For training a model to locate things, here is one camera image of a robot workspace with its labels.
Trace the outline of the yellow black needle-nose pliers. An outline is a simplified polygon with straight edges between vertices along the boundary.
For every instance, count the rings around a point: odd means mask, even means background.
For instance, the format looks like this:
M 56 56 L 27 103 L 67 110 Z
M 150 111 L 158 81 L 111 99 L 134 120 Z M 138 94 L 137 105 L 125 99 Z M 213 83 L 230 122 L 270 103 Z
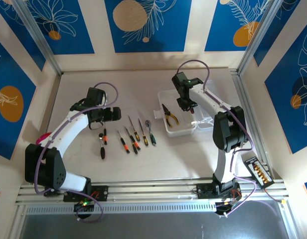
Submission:
M 173 128 L 172 124 L 169 121 L 169 118 L 172 118 L 175 121 L 175 123 L 177 125 L 179 125 L 179 121 L 178 121 L 177 117 L 170 112 L 170 110 L 165 106 L 165 104 L 162 104 L 162 108 L 163 108 L 163 112 L 164 112 L 164 115 L 165 115 L 167 125 L 170 128 Z

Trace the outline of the translucent plastic tool box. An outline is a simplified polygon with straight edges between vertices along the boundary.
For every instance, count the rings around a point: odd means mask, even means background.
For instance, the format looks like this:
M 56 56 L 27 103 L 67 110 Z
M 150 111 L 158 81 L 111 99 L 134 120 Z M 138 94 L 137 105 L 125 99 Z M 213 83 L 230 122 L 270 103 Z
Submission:
M 178 103 L 178 92 L 175 89 L 160 91 L 157 94 L 159 109 L 154 110 L 154 118 L 163 120 L 165 130 L 169 137 L 177 137 L 193 134 L 196 129 L 210 130 L 213 129 L 212 117 L 201 107 L 194 108 L 194 113 L 183 111 Z M 172 117 L 166 122 L 166 115 L 163 108 L 166 107 L 171 114 L 177 119 L 179 124 Z

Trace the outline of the thin file yellow black handle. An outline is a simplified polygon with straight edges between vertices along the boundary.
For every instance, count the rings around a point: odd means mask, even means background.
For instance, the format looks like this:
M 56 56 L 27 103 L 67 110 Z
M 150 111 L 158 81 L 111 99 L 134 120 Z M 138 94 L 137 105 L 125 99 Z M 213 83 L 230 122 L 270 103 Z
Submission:
M 137 142 L 140 142 L 140 137 L 139 137 L 138 132 L 136 131 L 136 129 L 135 129 L 135 127 L 134 127 L 134 124 L 133 124 L 133 122 L 132 122 L 132 120 L 131 120 L 131 117 L 128 116 L 128 118 L 129 118 L 130 124 L 131 124 L 131 126 L 132 126 L 132 128 L 133 128 L 134 135 L 135 135 L 135 137 L 136 137 L 136 139 L 137 139 Z

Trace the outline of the green handled ratchet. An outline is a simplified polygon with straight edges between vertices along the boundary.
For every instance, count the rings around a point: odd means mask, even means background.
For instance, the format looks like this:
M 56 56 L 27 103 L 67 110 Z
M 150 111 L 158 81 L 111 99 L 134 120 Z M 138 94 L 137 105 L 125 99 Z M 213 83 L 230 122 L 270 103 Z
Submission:
M 156 140 L 155 140 L 155 137 L 154 137 L 154 135 L 153 135 L 153 133 L 152 133 L 151 122 L 150 122 L 149 120 L 146 120 L 146 121 L 145 121 L 145 124 L 146 124 L 146 126 L 147 126 L 147 128 L 148 128 L 148 131 L 149 131 L 149 134 L 150 134 L 150 139 L 151 139 L 152 145 L 153 145 L 153 146 L 156 146 Z

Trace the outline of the pink lidded printed cup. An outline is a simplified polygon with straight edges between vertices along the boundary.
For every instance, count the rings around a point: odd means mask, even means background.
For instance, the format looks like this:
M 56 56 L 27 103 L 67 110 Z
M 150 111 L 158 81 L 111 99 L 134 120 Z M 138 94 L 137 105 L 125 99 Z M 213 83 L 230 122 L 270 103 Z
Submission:
M 50 135 L 51 135 L 51 132 L 43 134 L 36 140 L 35 144 L 45 146 L 47 144 L 47 141 Z

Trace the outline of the black power board yellow connectors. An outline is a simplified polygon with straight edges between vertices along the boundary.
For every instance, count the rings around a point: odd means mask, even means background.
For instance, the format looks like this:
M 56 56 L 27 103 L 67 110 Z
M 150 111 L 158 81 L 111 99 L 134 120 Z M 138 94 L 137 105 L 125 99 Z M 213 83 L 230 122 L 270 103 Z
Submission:
M 243 163 L 261 189 L 266 189 L 267 187 L 274 184 L 272 177 L 265 170 L 264 166 L 261 164 L 257 157 L 247 159 Z

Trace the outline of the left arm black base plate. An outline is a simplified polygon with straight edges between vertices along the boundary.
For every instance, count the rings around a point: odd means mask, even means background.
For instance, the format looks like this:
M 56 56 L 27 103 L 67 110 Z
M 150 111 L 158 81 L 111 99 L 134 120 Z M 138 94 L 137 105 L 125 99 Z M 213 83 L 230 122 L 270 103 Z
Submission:
M 93 197 L 94 199 L 96 199 L 99 202 L 105 202 L 107 201 L 107 197 L 108 197 L 108 186 L 91 186 L 91 189 L 88 193 L 88 195 L 90 195 L 91 197 Z M 80 202 L 82 200 L 89 200 L 89 198 L 79 195 L 79 194 L 75 194 L 72 192 L 65 192 L 64 193 L 64 197 L 63 197 L 63 201 L 64 202 Z

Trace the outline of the aluminium rail frame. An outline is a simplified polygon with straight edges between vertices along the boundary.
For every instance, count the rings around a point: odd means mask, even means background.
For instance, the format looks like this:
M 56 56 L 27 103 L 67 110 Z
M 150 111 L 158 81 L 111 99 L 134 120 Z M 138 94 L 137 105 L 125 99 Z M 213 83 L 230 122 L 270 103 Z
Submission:
M 198 199 L 195 187 L 199 183 L 210 183 L 210 178 L 149 180 L 125 182 L 96 182 L 95 186 L 108 186 L 106 203 L 155 203 L 190 202 Z M 22 185 L 17 194 L 16 205 L 74 204 L 64 202 L 64 194 L 44 197 L 34 193 L 32 185 Z

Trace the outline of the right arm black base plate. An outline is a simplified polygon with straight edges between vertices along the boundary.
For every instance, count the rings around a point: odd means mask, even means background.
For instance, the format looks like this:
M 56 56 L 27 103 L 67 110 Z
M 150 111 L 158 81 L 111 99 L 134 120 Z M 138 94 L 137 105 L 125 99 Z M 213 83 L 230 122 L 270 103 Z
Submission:
M 220 190 L 219 185 L 213 183 L 199 183 L 196 185 L 196 194 L 198 199 L 242 198 L 240 185 L 237 182 L 222 191 Z

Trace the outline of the aluminium frame post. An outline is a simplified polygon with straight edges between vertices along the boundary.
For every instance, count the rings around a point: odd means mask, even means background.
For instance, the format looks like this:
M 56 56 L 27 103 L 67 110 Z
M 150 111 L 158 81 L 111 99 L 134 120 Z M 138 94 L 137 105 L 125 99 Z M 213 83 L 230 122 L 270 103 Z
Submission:
M 261 21 L 258 24 L 258 27 L 250 40 L 250 43 L 248 47 L 245 50 L 245 53 L 236 69 L 236 73 L 238 76 L 242 76 L 244 71 L 249 65 L 250 60 L 253 59 L 254 53 L 258 49 L 260 43 L 262 42 L 264 36 L 266 35 L 268 29 L 273 25 L 274 32 L 277 34 L 276 37 L 274 37 L 274 42 L 277 39 L 277 37 L 280 35 L 282 29 L 284 28 L 286 21 L 282 20 L 283 26 L 281 25 L 281 19 L 282 17 L 282 11 L 283 11 L 283 5 L 284 0 L 270 0 L 269 6 L 266 9 Z
M 56 75 L 61 76 L 62 71 L 54 57 L 54 54 L 26 3 L 23 0 L 11 0 L 11 2 L 46 61 L 51 65 L 51 68 L 54 70 Z

